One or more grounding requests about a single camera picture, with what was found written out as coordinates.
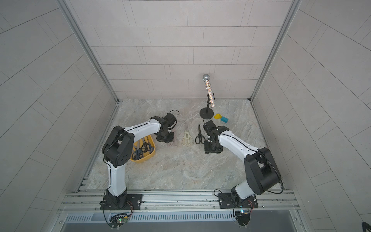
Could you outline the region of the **black scissors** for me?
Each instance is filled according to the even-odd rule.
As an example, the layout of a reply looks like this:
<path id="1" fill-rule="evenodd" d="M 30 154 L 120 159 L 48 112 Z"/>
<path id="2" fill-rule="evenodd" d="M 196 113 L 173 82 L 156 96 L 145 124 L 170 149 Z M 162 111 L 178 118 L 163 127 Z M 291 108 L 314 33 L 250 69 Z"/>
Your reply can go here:
<path id="1" fill-rule="evenodd" d="M 195 138 L 195 143 L 198 145 L 198 144 L 204 144 L 204 142 L 205 142 L 205 137 L 202 135 L 200 124 L 198 124 L 198 135 Z"/>

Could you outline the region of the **cream kitchen shears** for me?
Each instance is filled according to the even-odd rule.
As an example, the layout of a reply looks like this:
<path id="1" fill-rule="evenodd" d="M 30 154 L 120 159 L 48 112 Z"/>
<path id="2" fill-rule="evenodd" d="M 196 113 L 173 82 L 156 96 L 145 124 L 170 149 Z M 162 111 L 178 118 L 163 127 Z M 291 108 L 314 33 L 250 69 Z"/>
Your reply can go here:
<path id="1" fill-rule="evenodd" d="M 185 123 L 185 132 L 184 132 L 184 136 L 182 138 L 182 145 L 183 146 L 192 146 L 193 144 L 194 144 L 194 140 L 189 133 L 188 124 Z"/>

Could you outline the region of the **yellow plastic storage box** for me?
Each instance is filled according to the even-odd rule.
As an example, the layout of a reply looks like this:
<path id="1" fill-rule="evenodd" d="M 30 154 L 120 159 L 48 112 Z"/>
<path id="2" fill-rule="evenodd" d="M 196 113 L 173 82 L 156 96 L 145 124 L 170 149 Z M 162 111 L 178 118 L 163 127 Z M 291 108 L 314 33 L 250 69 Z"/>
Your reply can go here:
<path id="1" fill-rule="evenodd" d="M 153 151 L 152 153 L 149 153 L 149 152 L 144 153 L 144 157 L 143 157 L 142 159 L 140 159 L 140 160 L 136 160 L 136 161 L 134 161 L 134 160 L 132 160 L 132 159 L 130 158 L 131 161 L 136 162 L 136 163 L 140 163 L 140 162 L 143 162 L 143 161 L 146 161 L 146 160 L 150 159 L 151 157 L 153 157 L 153 156 L 155 155 L 155 153 L 156 153 L 156 146 L 155 146 L 155 144 L 154 144 L 154 141 L 153 141 L 153 139 L 152 139 L 152 136 L 151 136 L 151 135 L 148 135 L 148 136 L 144 137 L 144 139 L 145 139 L 148 143 L 150 143 L 150 144 L 152 145 L 152 147 L 154 148 L 154 151 Z M 134 152 L 134 150 L 135 150 L 136 148 L 140 148 L 141 146 L 142 146 L 142 139 L 140 139 L 140 140 L 138 140 L 138 141 L 136 141 L 136 142 L 134 143 L 133 148 L 132 148 L 132 154 L 133 154 L 133 152 Z"/>

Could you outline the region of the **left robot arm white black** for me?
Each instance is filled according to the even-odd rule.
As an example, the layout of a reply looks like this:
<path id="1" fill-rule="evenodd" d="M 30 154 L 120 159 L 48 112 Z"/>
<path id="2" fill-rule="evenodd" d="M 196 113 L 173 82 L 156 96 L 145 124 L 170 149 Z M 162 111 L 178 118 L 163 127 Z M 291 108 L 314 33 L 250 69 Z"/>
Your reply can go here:
<path id="1" fill-rule="evenodd" d="M 135 126 L 113 128 L 102 147 L 103 159 L 109 170 L 108 196 L 118 198 L 127 193 L 125 167 L 131 158 L 134 143 L 151 134 L 156 135 L 159 142 L 170 143 L 174 140 L 171 129 L 176 122 L 176 116 L 168 113 L 162 118 L 151 117 L 149 121 Z"/>

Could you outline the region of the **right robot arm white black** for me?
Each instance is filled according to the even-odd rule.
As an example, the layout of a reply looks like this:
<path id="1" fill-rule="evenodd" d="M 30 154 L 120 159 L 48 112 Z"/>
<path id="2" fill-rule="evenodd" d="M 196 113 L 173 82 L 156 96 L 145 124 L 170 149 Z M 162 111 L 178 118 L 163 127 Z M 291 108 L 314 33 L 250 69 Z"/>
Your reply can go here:
<path id="1" fill-rule="evenodd" d="M 203 126 L 208 135 L 204 142 L 206 154 L 219 154 L 228 149 L 244 163 L 245 180 L 231 190 L 235 202 L 261 195 L 281 182 L 281 175 L 268 148 L 256 148 L 234 135 L 225 126 L 208 121 Z"/>

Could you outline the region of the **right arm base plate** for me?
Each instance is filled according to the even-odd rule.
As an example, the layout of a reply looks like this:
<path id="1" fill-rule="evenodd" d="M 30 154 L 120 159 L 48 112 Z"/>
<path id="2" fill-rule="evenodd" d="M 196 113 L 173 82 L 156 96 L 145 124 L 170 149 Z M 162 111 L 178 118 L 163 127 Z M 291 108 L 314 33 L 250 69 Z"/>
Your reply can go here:
<path id="1" fill-rule="evenodd" d="M 232 200 L 231 193 L 218 193 L 218 200 L 219 200 L 219 207 L 220 209 L 256 209 L 259 207 L 256 196 L 252 195 L 244 200 L 242 200 L 239 204 L 235 203 Z"/>

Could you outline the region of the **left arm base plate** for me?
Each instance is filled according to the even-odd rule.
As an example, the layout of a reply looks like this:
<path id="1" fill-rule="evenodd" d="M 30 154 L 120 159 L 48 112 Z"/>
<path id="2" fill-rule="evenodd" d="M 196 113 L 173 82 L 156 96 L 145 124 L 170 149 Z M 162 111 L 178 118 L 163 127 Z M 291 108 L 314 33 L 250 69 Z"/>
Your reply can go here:
<path id="1" fill-rule="evenodd" d="M 100 210 L 139 210 L 142 204 L 142 194 L 125 194 L 116 197 L 106 192 L 100 202 Z"/>

